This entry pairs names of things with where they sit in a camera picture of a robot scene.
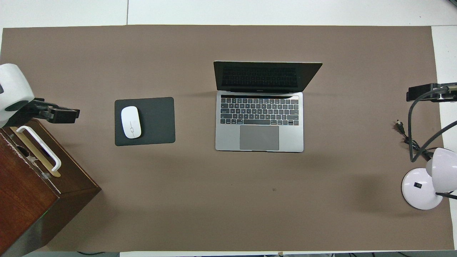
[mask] table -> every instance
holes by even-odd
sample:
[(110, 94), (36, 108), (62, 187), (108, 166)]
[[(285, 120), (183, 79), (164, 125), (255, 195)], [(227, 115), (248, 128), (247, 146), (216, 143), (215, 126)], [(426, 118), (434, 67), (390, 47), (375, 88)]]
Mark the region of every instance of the table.
[[(324, 63), (304, 91), (305, 152), (214, 149), (217, 59)], [(409, 163), (392, 129), (407, 88), (436, 81), (430, 27), (5, 29), (0, 62), (36, 96), (81, 109), (74, 125), (45, 126), (103, 191), (52, 250), (453, 248), (447, 200), (429, 212), (403, 200), (403, 175), (425, 162)], [(116, 147), (114, 101), (163, 96), (176, 142)], [(421, 103), (414, 122), (424, 141), (438, 106)]]

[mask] silver laptop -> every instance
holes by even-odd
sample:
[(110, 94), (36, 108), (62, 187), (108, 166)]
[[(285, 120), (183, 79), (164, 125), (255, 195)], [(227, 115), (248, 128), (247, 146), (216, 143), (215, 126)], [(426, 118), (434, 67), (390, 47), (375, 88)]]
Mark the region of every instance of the silver laptop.
[(321, 66), (215, 61), (216, 149), (303, 152), (302, 91)]

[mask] wooden cabinet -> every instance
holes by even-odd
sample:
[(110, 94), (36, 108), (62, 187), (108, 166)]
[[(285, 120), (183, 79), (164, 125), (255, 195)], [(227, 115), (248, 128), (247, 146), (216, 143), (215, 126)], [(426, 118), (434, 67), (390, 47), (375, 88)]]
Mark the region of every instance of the wooden cabinet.
[(46, 245), (101, 190), (39, 121), (26, 126), (58, 156), (60, 177), (52, 175), (54, 159), (29, 132), (0, 129), (1, 257)]

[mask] computer mouse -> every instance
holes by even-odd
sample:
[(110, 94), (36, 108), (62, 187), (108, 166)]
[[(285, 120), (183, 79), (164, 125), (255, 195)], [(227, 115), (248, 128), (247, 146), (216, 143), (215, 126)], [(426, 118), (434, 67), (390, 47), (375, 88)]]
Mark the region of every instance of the computer mouse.
[(126, 137), (134, 139), (141, 136), (140, 117), (135, 106), (127, 106), (122, 109), (121, 121)]

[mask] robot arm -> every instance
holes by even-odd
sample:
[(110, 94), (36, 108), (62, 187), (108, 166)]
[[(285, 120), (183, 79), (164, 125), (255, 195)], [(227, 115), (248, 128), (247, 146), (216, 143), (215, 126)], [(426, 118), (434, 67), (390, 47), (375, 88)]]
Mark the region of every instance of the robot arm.
[(31, 118), (46, 119), (51, 123), (74, 123), (79, 114), (78, 109), (35, 98), (17, 65), (0, 65), (0, 128), (21, 126)]

